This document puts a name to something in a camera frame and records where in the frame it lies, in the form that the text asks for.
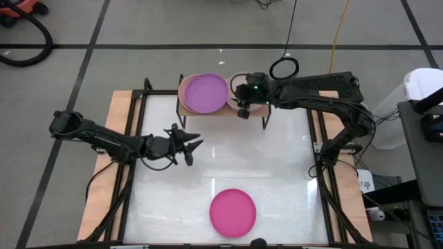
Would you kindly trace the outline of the black-framed wooden shelf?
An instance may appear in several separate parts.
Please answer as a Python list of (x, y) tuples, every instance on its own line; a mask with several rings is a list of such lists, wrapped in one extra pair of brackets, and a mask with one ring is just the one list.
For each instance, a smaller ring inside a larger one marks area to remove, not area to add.
[[(186, 127), (186, 118), (190, 116), (217, 116), (217, 117), (236, 117), (237, 110), (225, 104), (223, 107), (218, 109), (216, 112), (208, 113), (208, 114), (200, 114), (194, 113), (189, 109), (186, 105), (184, 105), (184, 88), (182, 84), (188, 85), (188, 82), (192, 80), (194, 77), (198, 76), (198, 74), (190, 75), (188, 77), (184, 77), (183, 74), (179, 76), (179, 88), (177, 93), (177, 104), (176, 104), (176, 114), (179, 119), (180, 125), (183, 129)], [(271, 117), (271, 107), (270, 106), (261, 106), (260, 108), (250, 112), (250, 118), (261, 118), (262, 119), (262, 128), (266, 129), (266, 126)]]

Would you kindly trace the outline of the black keyboard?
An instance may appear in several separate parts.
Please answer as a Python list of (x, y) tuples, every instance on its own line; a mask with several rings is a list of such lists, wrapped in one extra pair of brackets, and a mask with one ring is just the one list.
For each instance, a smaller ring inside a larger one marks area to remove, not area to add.
[(426, 218), (431, 236), (434, 240), (436, 240), (435, 245), (439, 249), (443, 249), (443, 211), (427, 210)]

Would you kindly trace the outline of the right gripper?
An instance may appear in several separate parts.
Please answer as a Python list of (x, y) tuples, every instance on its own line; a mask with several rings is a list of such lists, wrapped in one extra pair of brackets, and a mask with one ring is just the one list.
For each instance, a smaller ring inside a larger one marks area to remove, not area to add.
[(247, 104), (273, 103), (270, 89), (270, 78), (265, 73), (250, 73), (246, 76), (246, 84), (240, 84), (235, 88), (238, 107)]

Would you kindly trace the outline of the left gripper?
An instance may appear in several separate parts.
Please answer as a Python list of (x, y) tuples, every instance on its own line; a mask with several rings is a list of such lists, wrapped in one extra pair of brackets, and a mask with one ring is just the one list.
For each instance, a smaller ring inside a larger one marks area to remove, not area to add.
[[(158, 160), (161, 158), (174, 158), (177, 153), (183, 150), (185, 142), (189, 142), (200, 137), (197, 133), (186, 133), (182, 129), (173, 129), (169, 137), (149, 135), (145, 140), (145, 157), (149, 160)], [(184, 150), (191, 154), (203, 140), (189, 142)]]

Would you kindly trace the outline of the large magenta pink plate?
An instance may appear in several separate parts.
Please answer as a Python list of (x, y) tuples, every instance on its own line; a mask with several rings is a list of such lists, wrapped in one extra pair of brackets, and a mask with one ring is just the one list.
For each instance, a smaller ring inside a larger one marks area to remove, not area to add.
[(239, 189), (226, 189), (212, 200), (209, 218), (213, 228), (223, 237), (240, 238), (248, 234), (257, 218), (253, 199)]

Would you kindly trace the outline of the grey desk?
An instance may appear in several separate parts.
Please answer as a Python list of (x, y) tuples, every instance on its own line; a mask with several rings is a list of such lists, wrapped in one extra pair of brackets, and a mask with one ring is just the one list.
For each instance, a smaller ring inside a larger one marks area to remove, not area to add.
[(422, 201), (443, 208), (443, 143), (429, 142), (411, 102), (397, 104)]

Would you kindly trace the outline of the orange vacuum cleaner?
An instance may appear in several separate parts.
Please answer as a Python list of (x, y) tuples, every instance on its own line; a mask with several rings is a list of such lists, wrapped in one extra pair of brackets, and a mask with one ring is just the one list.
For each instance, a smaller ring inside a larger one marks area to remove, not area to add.
[(39, 0), (0, 0), (0, 25), (5, 28), (12, 28), (19, 19), (36, 24), (33, 14), (48, 15), (49, 8)]

